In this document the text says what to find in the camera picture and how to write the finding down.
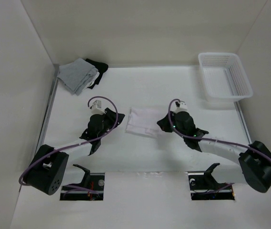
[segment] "black bracket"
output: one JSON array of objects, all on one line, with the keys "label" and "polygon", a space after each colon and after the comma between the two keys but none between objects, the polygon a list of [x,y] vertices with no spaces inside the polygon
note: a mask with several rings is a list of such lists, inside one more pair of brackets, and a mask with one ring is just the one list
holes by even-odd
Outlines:
[{"label": "black bracket", "polygon": [[[203,137],[205,134],[209,134],[209,132],[206,130],[201,130],[199,128],[196,128],[193,118],[186,111],[182,111],[178,113],[174,113],[173,111],[170,111],[170,117],[176,130],[178,130],[183,135],[187,135],[191,137]],[[168,119],[168,115],[166,115],[163,119],[159,120],[157,124],[162,129],[162,131],[165,131],[168,133],[173,132],[169,119]],[[185,137],[183,138],[183,140],[190,149],[195,149],[201,152],[201,149],[199,147],[200,140],[189,139]]]},{"label": "black bracket", "polygon": [[[30,164],[53,150],[54,148],[48,145],[40,146]],[[68,154],[57,152],[34,166],[24,176],[23,181],[48,195],[53,195],[62,183],[68,159]]]},{"label": "black bracket", "polygon": [[[262,142],[255,141],[249,146],[271,158],[271,152]],[[239,163],[246,182],[258,192],[267,192],[271,186],[271,162],[248,149],[240,153]]]},{"label": "black bracket", "polygon": [[[116,120],[116,113],[109,108],[105,109],[105,114],[94,114],[91,116],[90,121],[88,123],[88,128],[82,133],[80,139],[84,140],[92,140],[94,138],[100,137],[107,133],[114,125]],[[118,121],[115,125],[115,128],[118,127],[125,115],[118,114]],[[91,142],[92,147],[89,155],[94,154],[101,145],[101,140],[96,140]]]},{"label": "black bracket", "polygon": [[191,172],[188,175],[191,190],[217,190],[226,185],[226,183],[218,183],[215,178],[212,177],[213,170],[220,165],[220,163],[212,164],[207,170],[198,175],[192,175]]}]

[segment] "white plastic basket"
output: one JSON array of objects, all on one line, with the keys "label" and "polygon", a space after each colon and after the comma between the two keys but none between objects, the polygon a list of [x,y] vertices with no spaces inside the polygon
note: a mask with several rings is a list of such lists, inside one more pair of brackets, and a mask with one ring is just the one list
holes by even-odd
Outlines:
[{"label": "white plastic basket", "polygon": [[253,96],[239,57],[233,53],[199,54],[206,99],[210,102],[236,102]]}]

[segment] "white tabletop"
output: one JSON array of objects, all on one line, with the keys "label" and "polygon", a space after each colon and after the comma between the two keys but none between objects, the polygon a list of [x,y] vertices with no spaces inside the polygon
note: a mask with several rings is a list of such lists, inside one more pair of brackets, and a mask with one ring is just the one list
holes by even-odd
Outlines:
[{"label": "white tabletop", "polygon": [[[130,107],[157,107],[164,111],[165,117],[169,102],[180,98],[186,102],[198,128],[217,137],[248,144],[234,104],[206,102],[199,74],[196,67],[110,68],[99,85],[79,96],[71,95],[60,82],[44,143],[59,146],[78,139],[91,116],[87,101],[102,95],[110,98],[126,117],[101,140],[95,154],[74,163],[91,172],[191,171],[205,170],[215,162],[232,164],[221,157],[191,150],[173,133],[153,139],[125,132]],[[103,100],[102,107],[114,110]]]},{"label": "white tabletop", "polygon": [[91,115],[86,102],[93,96],[110,98],[126,114],[95,154],[76,162],[91,172],[106,172],[104,200],[59,201],[59,192],[47,196],[22,187],[11,228],[271,228],[271,189],[261,194],[234,185],[235,201],[191,201],[184,171],[232,162],[193,151],[173,133],[161,139],[125,133],[131,106],[158,107],[165,116],[168,103],[180,98],[198,128],[248,144],[234,104],[206,102],[199,74],[197,67],[110,68],[99,85],[80,96],[59,83],[44,141],[50,146],[81,135]]}]

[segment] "purple cable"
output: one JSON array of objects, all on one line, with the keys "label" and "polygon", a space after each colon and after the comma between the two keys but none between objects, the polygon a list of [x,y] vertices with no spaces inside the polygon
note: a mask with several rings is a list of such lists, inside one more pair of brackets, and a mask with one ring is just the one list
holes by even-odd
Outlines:
[{"label": "purple cable", "polygon": [[87,191],[88,193],[90,192],[92,194],[98,194],[98,191],[94,191],[94,190],[91,190],[91,189],[88,189],[88,188],[85,188],[85,187],[78,187],[78,186],[75,186],[75,185],[66,185],[65,187],[70,187],[70,188],[74,188],[74,189],[66,191],[63,194],[63,197],[65,197],[66,194],[68,194],[68,193],[70,193],[72,191]]},{"label": "purple cable", "polygon": [[54,151],[52,151],[52,152],[50,152],[50,153],[44,155],[43,157],[39,158],[37,161],[35,161],[34,163],[32,163],[32,164],[31,164],[31,165],[30,165],[30,166],[29,166],[29,167],[21,174],[21,176],[19,177],[19,184],[24,185],[24,186],[30,186],[30,185],[28,185],[28,184],[26,184],[26,183],[23,182],[24,176],[25,176],[25,175],[26,175],[26,174],[27,174],[34,166],[36,166],[38,163],[40,163],[41,161],[43,161],[43,160],[46,159],[47,157],[51,156],[52,154],[55,154],[55,153],[57,153],[57,152],[59,152],[59,151],[61,151],[61,150],[65,150],[65,149],[70,149],[70,148],[82,146],[82,145],[84,145],[84,144],[87,144],[87,143],[94,142],[94,141],[96,141],[96,140],[102,139],[103,137],[107,136],[107,135],[115,128],[115,126],[116,126],[116,124],[117,124],[117,122],[118,122],[118,110],[117,110],[117,107],[115,106],[115,104],[114,104],[110,99],[108,99],[108,98],[106,98],[106,97],[104,97],[104,96],[94,96],[94,97],[92,97],[91,99],[89,99],[89,101],[88,101],[88,107],[90,107],[90,102],[91,102],[91,100],[96,99],[96,98],[101,98],[101,99],[108,100],[108,101],[113,105],[113,107],[114,107],[114,109],[115,109],[115,112],[116,112],[116,119],[115,119],[115,122],[114,122],[113,127],[112,127],[107,133],[105,133],[104,135],[102,135],[102,136],[100,136],[100,137],[94,138],[94,139],[89,140],[89,141],[86,141],[86,142],[82,142],[81,144],[74,144],[74,145],[62,147],[62,148],[60,148],[60,149],[55,149]]},{"label": "purple cable", "polygon": [[[172,128],[172,130],[178,134],[179,136],[181,137],[185,137],[185,138],[188,138],[188,139],[194,139],[194,140],[204,140],[204,141],[210,141],[210,142],[218,142],[218,143],[222,143],[222,144],[227,144],[227,145],[233,145],[233,146],[240,146],[242,148],[246,148],[246,149],[249,149],[255,153],[257,153],[258,155],[260,155],[261,157],[267,159],[269,162],[271,162],[271,158],[269,158],[268,156],[266,156],[265,154],[263,154],[262,152],[260,152],[259,150],[257,149],[254,149],[250,146],[246,146],[246,145],[243,145],[243,144],[240,144],[240,143],[235,143],[235,142],[228,142],[228,141],[223,141],[223,140],[216,140],[216,139],[212,139],[212,138],[206,138],[206,137],[193,137],[193,136],[187,136],[187,135],[184,135],[182,133],[180,133],[179,131],[177,131],[174,127],[173,127],[173,123],[172,123],[172,120],[171,120],[171,116],[170,116],[170,110],[171,110],[171,105],[173,102],[175,101],[178,101],[180,102],[180,99],[173,99],[170,103],[169,103],[169,107],[168,107],[168,119],[169,119],[169,123],[170,123],[170,126]],[[218,189],[214,192],[218,192],[219,190],[222,190],[224,189],[225,187],[222,187],[221,189]]]}]

